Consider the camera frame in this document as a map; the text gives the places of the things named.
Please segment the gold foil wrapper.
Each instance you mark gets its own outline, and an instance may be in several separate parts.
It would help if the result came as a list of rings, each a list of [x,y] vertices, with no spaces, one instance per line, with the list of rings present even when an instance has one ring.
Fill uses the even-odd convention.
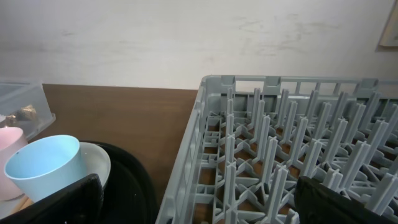
[[[10,115],[7,115],[5,119],[5,125],[9,127],[16,127],[24,121],[37,123],[38,120],[39,119],[35,108],[32,105],[28,105],[18,109]]]

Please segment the clear plastic waste bin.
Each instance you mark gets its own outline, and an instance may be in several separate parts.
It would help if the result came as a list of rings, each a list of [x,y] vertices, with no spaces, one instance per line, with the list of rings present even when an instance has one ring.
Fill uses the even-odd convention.
[[[49,127],[56,119],[50,111],[47,98],[41,83],[38,82],[17,82],[1,80],[1,127],[5,125],[7,115],[18,109],[32,105],[38,116],[38,122],[22,122],[18,128],[24,131],[27,140],[31,140],[45,128]]]

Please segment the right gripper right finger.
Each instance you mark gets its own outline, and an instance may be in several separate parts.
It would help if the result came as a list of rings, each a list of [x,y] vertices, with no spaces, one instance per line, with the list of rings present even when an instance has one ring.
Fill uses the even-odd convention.
[[[393,224],[309,177],[299,177],[294,193],[301,224]]]

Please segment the blue cup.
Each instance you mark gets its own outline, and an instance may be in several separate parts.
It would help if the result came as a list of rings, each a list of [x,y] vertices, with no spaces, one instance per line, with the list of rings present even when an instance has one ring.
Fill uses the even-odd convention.
[[[33,202],[87,176],[80,142],[70,135],[49,136],[24,146],[6,162],[4,173]]]

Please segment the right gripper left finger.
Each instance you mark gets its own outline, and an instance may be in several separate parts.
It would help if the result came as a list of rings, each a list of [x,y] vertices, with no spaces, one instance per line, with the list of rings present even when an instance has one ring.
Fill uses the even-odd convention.
[[[96,223],[103,195],[99,176],[90,174],[1,219],[1,224]]]

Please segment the picture frame on wall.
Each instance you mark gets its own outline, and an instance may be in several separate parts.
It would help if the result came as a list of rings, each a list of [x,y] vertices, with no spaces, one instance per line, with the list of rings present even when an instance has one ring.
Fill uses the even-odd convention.
[[[384,30],[382,32],[379,45],[382,47],[397,47],[397,0],[389,14]]]

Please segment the round black serving tray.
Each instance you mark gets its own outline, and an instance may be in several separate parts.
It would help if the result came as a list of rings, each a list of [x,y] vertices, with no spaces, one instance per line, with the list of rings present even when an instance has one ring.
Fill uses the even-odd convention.
[[[98,223],[155,223],[159,206],[154,185],[144,166],[120,147],[99,141],[92,143],[103,148],[111,162]]]

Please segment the wooden chopstick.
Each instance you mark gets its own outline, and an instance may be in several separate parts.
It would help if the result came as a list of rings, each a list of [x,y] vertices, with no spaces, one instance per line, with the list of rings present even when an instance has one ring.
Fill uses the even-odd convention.
[[[32,205],[34,202],[28,197],[28,196],[23,196],[20,200],[19,203],[11,210],[10,214],[14,214],[16,212],[19,212],[30,205]]]

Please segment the grey dishwasher rack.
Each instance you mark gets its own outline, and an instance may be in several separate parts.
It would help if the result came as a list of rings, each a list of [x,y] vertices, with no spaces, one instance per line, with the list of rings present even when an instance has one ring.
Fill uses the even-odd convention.
[[[202,79],[157,223],[298,223],[307,176],[397,221],[397,81]]]

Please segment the grey plate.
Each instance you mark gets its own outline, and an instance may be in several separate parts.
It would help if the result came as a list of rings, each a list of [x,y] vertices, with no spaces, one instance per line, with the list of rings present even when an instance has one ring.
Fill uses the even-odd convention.
[[[111,171],[111,161],[108,153],[102,147],[88,142],[80,142],[80,149],[86,164],[87,173],[97,174],[102,188],[105,189]],[[1,219],[11,215],[11,210],[23,196],[25,195],[1,202]]]

